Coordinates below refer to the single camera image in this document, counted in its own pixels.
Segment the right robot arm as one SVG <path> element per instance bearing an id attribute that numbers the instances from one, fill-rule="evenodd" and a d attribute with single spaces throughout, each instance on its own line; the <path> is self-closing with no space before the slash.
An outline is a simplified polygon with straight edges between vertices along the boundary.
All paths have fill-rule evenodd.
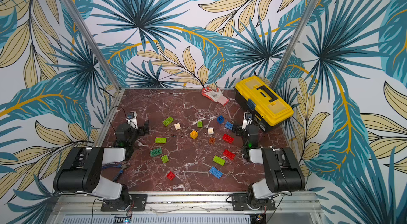
<path id="1" fill-rule="evenodd" d="M 260 147 L 259 127 L 254 124 L 244 129 L 238 126 L 234 131 L 242 137 L 242 157 L 249 163 L 263 165 L 265 176 L 249 185 L 246 193 L 232 194 L 233 210 L 275 209 L 274 198 L 305 189 L 303 172 L 291 148 Z"/>

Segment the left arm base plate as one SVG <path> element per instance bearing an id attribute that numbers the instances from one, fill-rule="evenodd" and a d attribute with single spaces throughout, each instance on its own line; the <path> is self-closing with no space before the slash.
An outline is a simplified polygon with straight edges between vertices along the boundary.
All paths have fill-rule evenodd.
<path id="1" fill-rule="evenodd" d="M 104 200 L 102 212 L 143 212 L 147 203 L 147 194 L 130 194 L 116 200 Z"/>

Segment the yellow square brick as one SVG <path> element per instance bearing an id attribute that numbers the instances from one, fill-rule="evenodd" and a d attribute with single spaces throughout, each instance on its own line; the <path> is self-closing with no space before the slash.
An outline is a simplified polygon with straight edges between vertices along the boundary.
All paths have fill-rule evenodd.
<path id="1" fill-rule="evenodd" d="M 196 130 L 193 130 L 193 131 L 190 133 L 190 137 L 191 137 L 192 139 L 197 139 L 197 137 L 198 137 L 197 131 L 196 131 Z"/>

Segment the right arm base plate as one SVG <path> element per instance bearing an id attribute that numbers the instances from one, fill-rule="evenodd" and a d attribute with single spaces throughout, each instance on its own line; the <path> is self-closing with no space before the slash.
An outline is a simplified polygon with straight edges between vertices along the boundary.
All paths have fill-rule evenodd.
<path id="1" fill-rule="evenodd" d="M 245 193 L 232 194 L 231 204 L 234 211 L 268 211 L 276 208 L 272 199 L 256 199 Z"/>

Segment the blue long brick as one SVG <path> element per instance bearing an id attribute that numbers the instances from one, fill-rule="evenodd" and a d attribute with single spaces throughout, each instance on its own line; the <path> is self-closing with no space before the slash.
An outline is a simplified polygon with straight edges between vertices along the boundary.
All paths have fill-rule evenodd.
<path id="1" fill-rule="evenodd" d="M 223 173 L 213 166 L 210 168 L 209 172 L 218 179 L 223 176 Z"/>

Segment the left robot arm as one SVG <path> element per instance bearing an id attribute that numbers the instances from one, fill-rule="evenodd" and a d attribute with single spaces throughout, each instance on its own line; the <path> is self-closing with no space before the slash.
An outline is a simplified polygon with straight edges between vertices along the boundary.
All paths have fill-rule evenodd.
<path id="1" fill-rule="evenodd" d="M 149 134 L 149 122 L 135 128 L 128 123 L 115 131 L 113 147 L 74 147 L 70 150 L 59 171 L 53 188 L 61 193 L 84 193 L 102 201 L 102 212 L 142 212 L 147 195 L 130 194 L 128 186 L 102 176 L 102 168 L 131 159 L 134 143 Z"/>

